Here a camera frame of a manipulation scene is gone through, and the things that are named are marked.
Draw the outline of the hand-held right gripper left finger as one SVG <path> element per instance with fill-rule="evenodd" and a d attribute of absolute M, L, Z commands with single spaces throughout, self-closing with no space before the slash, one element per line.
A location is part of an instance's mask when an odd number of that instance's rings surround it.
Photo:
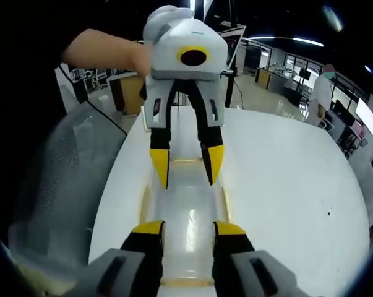
<path fill-rule="evenodd" d="M 163 276 L 165 221 L 137 225 L 119 249 L 90 263 L 66 296 L 156 296 Z"/>

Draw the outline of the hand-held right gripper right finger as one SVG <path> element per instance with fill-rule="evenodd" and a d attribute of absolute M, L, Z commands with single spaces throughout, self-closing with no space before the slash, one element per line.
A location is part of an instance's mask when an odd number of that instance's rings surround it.
<path fill-rule="evenodd" d="M 213 222 L 212 277 L 217 296 L 307 296 L 294 272 L 264 250 L 255 250 L 239 226 Z"/>

